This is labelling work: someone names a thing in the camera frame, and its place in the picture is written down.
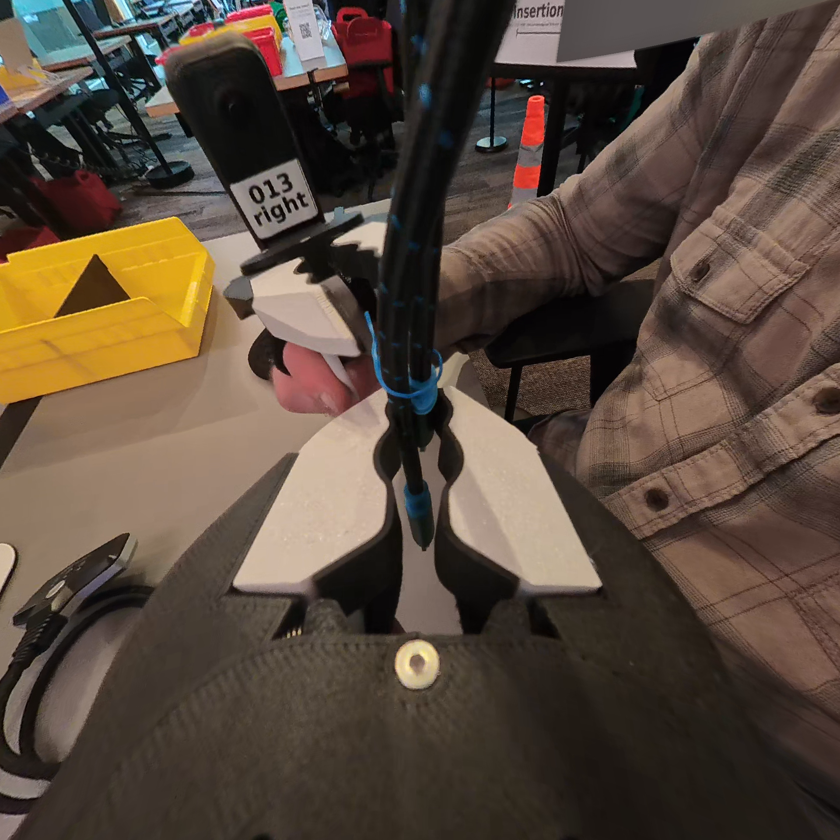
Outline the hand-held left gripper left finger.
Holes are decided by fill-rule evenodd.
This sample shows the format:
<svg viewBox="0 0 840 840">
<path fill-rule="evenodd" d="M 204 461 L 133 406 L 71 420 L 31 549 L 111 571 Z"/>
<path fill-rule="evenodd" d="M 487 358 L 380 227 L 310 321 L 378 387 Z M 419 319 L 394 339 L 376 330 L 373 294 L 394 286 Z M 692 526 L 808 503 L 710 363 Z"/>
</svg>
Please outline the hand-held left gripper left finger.
<svg viewBox="0 0 840 840">
<path fill-rule="evenodd" d="M 403 583 L 393 480 L 400 454 L 385 402 L 333 419 L 292 459 L 232 581 L 242 595 L 303 607 L 336 602 L 369 634 L 390 634 Z"/>
</svg>

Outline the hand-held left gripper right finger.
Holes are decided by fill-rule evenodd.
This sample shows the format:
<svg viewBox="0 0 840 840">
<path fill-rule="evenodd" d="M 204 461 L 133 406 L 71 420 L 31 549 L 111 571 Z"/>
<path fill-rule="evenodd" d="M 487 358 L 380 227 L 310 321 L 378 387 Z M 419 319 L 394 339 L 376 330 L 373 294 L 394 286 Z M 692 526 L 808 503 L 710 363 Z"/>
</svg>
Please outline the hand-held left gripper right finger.
<svg viewBox="0 0 840 840">
<path fill-rule="evenodd" d="M 593 595 L 602 579 L 534 444 L 454 387 L 434 413 L 444 478 L 434 566 L 466 634 L 509 600 Z"/>
</svg>

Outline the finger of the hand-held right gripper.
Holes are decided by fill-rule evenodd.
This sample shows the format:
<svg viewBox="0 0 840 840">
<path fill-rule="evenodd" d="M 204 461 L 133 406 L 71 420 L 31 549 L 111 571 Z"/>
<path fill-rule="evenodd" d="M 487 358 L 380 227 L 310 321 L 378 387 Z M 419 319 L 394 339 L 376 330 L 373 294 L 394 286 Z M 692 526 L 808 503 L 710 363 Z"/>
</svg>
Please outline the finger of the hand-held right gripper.
<svg viewBox="0 0 840 840">
<path fill-rule="evenodd" d="M 382 257 L 386 222 L 363 222 L 334 239 L 337 265 L 377 265 Z"/>
<path fill-rule="evenodd" d="M 286 343 L 294 343 L 320 353 L 335 375 L 351 386 L 343 362 L 371 357 L 362 307 L 338 275 L 314 281 L 298 271 L 300 266 L 287 262 L 249 280 L 255 315 L 273 342 L 269 380 L 274 368 L 286 369 L 283 350 Z"/>
</svg>

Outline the blue twist tie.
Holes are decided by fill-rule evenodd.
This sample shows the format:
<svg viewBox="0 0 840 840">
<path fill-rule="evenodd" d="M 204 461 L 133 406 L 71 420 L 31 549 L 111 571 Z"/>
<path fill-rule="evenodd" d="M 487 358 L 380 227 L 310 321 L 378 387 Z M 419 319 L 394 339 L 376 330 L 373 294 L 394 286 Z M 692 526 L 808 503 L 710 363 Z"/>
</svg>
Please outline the blue twist tie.
<svg viewBox="0 0 840 840">
<path fill-rule="evenodd" d="M 391 388 L 384 379 L 382 362 L 380 358 L 377 333 L 373 324 L 371 314 L 364 313 L 364 321 L 371 336 L 371 358 L 373 361 L 374 374 L 382 390 L 391 398 L 407 400 L 411 403 L 413 412 L 418 416 L 425 416 L 432 412 L 438 399 L 438 384 L 444 370 L 443 358 L 437 350 L 433 350 L 433 372 L 424 381 L 419 381 L 408 376 L 408 392 L 399 392 Z"/>
</svg>

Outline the person's right hand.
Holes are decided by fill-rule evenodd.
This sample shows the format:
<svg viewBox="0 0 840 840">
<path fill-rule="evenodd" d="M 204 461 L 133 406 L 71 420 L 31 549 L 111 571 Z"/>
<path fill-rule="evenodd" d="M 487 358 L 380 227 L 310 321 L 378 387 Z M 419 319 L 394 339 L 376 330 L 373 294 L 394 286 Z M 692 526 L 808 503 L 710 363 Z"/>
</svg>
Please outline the person's right hand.
<svg viewBox="0 0 840 840">
<path fill-rule="evenodd" d="M 337 417 L 371 394 L 381 390 L 369 355 L 343 362 L 351 386 L 330 369 L 320 353 L 286 343 L 282 363 L 274 368 L 271 383 L 278 403 L 290 413 Z"/>
</svg>

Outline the long red plastic bin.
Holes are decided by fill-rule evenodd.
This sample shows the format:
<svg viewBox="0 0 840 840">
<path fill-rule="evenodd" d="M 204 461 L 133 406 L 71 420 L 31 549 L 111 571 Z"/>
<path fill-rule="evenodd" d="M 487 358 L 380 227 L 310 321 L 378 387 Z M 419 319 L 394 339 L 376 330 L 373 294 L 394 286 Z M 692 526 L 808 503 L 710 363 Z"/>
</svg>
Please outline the long red plastic bin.
<svg viewBox="0 0 840 840">
<path fill-rule="evenodd" d="M 273 78 L 282 76 L 282 33 L 270 4 L 263 3 L 229 13 L 225 26 L 257 46 Z"/>
</svg>

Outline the shallow yellow bin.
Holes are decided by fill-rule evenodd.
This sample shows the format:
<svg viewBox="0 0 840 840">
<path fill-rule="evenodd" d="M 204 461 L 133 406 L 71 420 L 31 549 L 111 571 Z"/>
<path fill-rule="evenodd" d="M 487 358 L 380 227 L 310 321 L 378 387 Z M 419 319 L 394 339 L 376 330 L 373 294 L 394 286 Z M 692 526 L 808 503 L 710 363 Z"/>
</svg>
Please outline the shallow yellow bin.
<svg viewBox="0 0 840 840">
<path fill-rule="evenodd" d="M 195 24 L 179 38 L 178 45 L 188 46 L 199 40 L 229 32 L 240 33 L 249 39 L 256 41 L 257 36 L 255 33 L 264 29 L 269 31 L 274 39 L 276 47 L 280 49 L 282 47 L 282 32 L 273 14 L 262 14 L 252 17 L 236 17 L 234 14 L 226 17 L 221 23 L 206 22 L 203 24 Z"/>
</svg>

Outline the white printed sign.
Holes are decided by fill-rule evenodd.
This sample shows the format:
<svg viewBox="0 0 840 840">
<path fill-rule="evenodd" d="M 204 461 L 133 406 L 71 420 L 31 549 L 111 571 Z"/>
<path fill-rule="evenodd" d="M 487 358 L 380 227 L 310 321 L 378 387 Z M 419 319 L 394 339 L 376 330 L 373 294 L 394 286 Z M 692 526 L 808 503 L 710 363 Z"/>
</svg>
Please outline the white printed sign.
<svg viewBox="0 0 840 840">
<path fill-rule="evenodd" d="M 289 37 L 306 71 L 326 66 L 319 18 L 313 1 L 283 1 Z"/>
</svg>

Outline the wooden-edged desk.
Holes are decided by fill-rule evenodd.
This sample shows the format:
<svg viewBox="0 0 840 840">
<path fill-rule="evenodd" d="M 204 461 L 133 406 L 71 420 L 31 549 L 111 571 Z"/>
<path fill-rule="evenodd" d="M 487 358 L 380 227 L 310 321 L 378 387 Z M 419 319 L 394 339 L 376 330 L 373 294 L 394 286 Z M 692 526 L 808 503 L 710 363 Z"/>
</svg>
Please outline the wooden-edged desk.
<svg viewBox="0 0 840 840">
<path fill-rule="evenodd" d="M 349 73 L 348 67 L 340 47 L 333 38 L 322 44 L 322 51 L 321 57 L 301 60 L 292 39 L 284 36 L 280 55 L 282 74 L 273 79 L 275 88 L 278 91 L 287 91 L 346 78 Z M 167 86 L 156 92 L 144 107 L 146 114 L 152 119 L 179 113 Z"/>
</svg>

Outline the red bag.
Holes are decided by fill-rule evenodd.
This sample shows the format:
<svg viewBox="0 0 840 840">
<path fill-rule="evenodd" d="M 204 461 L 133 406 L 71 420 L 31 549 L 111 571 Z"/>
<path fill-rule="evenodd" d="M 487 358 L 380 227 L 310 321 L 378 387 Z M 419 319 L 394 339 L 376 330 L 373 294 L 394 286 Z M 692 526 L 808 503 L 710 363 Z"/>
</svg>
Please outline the red bag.
<svg viewBox="0 0 840 840">
<path fill-rule="evenodd" d="M 391 25 L 362 7 L 345 6 L 338 11 L 332 32 L 348 69 L 343 100 L 376 98 L 383 91 L 391 96 L 395 92 Z"/>
</svg>

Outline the red storage bin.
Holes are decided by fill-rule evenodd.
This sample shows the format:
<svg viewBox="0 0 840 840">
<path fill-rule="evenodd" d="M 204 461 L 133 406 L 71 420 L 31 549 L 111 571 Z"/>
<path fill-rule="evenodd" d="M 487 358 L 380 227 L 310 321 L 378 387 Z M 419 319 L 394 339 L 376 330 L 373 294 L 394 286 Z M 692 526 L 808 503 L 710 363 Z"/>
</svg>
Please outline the red storage bin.
<svg viewBox="0 0 840 840">
<path fill-rule="evenodd" d="M 6 264 L 12 254 L 59 242 L 59 237 L 49 227 L 10 227 L 1 234 L 1 264 Z"/>
<path fill-rule="evenodd" d="M 59 178 L 30 177 L 29 182 L 55 208 L 77 236 L 109 230 L 122 213 L 122 203 L 99 174 L 85 170 Z"/>
</svg>

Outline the orange traffic cone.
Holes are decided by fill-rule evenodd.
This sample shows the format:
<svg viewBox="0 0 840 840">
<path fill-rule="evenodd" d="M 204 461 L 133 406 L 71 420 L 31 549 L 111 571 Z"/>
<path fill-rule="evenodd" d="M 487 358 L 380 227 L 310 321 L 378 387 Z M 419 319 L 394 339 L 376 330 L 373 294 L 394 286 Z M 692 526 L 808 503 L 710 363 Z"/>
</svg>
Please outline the orange traffic cone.
<svg viewBox="0 0 840 840">
<path fill-rule="evenodd" d="M 508 209 L 537 197 L 545 131 L 544 103 L 544 96 L 528 99 Z"/>
</svg>

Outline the long grey desk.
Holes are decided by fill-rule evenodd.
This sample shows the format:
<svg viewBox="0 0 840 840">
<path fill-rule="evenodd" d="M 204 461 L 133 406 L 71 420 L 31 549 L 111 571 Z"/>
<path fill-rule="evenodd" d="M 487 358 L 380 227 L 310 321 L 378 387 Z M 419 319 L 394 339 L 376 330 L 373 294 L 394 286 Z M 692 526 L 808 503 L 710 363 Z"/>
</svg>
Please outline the long grey desk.
<svg viewBox="0 0 840 840">
<path fill-rule="evenodd" d="M 67 92 L 73 86 L 92 76 L 93 70 L 83 66 L 72 70 L 47 72 L 33 70 L 29 76 L 24 73 L 9 74 L 2 68 L 2 81 L 22 81 L 22 87 L 14 87 L 11 91 L 2 88 L 1 125 L 5 127 L 18 115 L 34 112 Z"/>
</svg>

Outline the yellow plastic bin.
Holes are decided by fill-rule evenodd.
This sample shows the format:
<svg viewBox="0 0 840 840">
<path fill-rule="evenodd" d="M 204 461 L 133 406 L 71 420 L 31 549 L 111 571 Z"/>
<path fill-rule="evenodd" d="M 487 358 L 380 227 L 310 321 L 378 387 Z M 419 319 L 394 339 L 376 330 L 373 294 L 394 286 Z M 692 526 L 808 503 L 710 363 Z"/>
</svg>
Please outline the yellow plastic bin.
<svg viewBox="0 0 840 840">
<path fill-rule="evenodd" d="M 59 315 L 94 258 L 124 299 Z M 195 358 L 214 261 L 168 217 L 10 254 L 1 278 L 5 406 Z"/>
</svg>

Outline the black framed marker sign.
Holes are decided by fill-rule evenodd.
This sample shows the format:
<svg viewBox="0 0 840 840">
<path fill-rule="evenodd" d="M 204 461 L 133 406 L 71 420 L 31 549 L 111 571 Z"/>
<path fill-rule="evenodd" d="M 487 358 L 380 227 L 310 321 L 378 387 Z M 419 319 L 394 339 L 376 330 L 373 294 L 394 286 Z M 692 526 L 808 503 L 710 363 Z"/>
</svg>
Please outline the black framed marker sign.
<svg viewBox="0 0 840 840">
<path fill-rule="evenodd" d="M 554 67 L 558 61 L 565 1 L 517 1 L 495 63 Z"/>
</svg>

